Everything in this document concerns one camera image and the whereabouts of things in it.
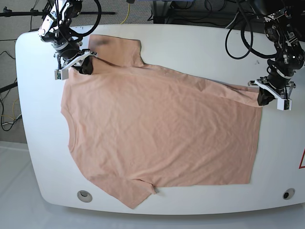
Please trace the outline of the peach pink T-shirt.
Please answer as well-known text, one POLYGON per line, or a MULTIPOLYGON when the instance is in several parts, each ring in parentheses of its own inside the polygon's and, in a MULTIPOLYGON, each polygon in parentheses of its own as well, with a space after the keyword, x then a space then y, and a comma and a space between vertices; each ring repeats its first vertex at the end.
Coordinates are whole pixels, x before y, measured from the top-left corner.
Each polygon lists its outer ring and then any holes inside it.
POLYGON ((91 35, 93 73, 71 69, 61 113, 82 175, 129 208, 160 187, 250 182, 256 88, 145 64, 139 40, 91 35))

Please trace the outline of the black tripod stand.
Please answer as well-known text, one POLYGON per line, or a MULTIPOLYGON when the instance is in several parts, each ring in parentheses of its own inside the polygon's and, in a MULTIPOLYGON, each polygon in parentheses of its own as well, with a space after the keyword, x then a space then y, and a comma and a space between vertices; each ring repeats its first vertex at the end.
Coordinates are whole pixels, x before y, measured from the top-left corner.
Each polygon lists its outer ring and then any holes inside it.
POLYGON ((79 15, 97 15, 97 19, 91 30, 86 33, 82 33, 81 36, 87 36, 92 33, 99 25, 102 15, 114 15, 115 12, 102 11, 101 6, 97 6, 98 11, 82 12, 81 0, 67 0, 67 1, 55 1, 54 3, 47 3, 42 11, 32 8, 29 12, 13 12, 12 10, 4 7, 3 12, 0 13, 2 17, 14 17, 14 16, 42 16, 47 28, 41 27, 45 32, 72 32, 70 28, 72 18, 79 15))

